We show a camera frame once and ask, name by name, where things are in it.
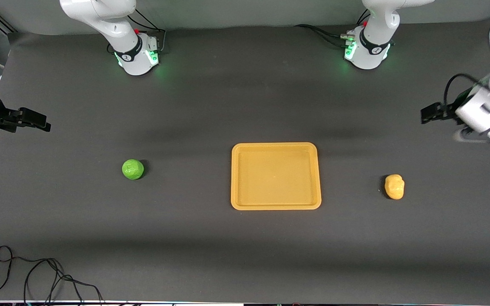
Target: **green ball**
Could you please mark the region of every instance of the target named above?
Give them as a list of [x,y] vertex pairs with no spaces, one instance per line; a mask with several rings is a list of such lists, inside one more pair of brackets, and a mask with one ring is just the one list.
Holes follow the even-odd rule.
[[122,173],[130,180],[136,180],[140,178],[144,171],[145,167],[137,159],[128,159],[122,165]]

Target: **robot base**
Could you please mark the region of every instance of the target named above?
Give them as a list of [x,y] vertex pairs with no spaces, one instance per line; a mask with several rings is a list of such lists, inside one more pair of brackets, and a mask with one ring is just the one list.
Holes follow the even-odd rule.
[[[352,34],[355,37],[359,37],[360,32],[363,29],[364,26],[360,25],[355,29],[349,30],[347,34]],[[385,58],[387,58],[387,52],[389,51],[389,48],[390,44],[379,54],[371,55],[370,51],[368,51],[368,49],[362,45],[360,39],[356,39],[355,41],[350,43],[350,45],[348,45],[348,48],[346,48],[344,58],[349,62],[352,62],[352,64],[354,64],[358,68],[370,70],[377,68],[377,66],[379,66],[379,64],[381,64],[381,62]]]
[[150,37],[145,33],[139,33],[138,37],[142,40],[142,50],[131,62],[126,62],[115,54],[118,64],[124,71],[132,76],[140,76],[149,72],[152,67],[158,64],[158,42],[156,37]]

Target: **cable connector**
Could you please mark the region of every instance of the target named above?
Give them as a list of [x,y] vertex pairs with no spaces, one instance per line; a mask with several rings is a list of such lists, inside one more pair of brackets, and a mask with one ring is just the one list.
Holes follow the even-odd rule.
[[354,34],[340,34],[340,39],[354,41]]

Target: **table surface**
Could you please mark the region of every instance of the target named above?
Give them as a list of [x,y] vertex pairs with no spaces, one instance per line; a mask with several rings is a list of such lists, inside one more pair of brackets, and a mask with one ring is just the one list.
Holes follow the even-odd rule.
[[[452,75],[490,73],[489,26],[403,25],[374,71],[303,28],[172,31],[139,77],[101,35],[14,37],[0,95],[52,131],[0,131],[0,245],[60,259],[107,300],[490,305],[490,145],[419,115]],[[314,143],[321,207],[233,209],[246,142]],[[121,173],[131,158],[140,180]],[[400,201],[379,192],[392,173]],[[30,268],[0,299],[22,297]],[[33,298],[51,281],[35,272]]]

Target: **yellow potato toy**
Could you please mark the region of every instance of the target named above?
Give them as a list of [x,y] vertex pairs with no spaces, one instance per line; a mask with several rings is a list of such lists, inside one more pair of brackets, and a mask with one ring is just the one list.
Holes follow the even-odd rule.
[[400,200],[404,196],[404,180],[398,174],[385,178],[385,191],[391,199]]

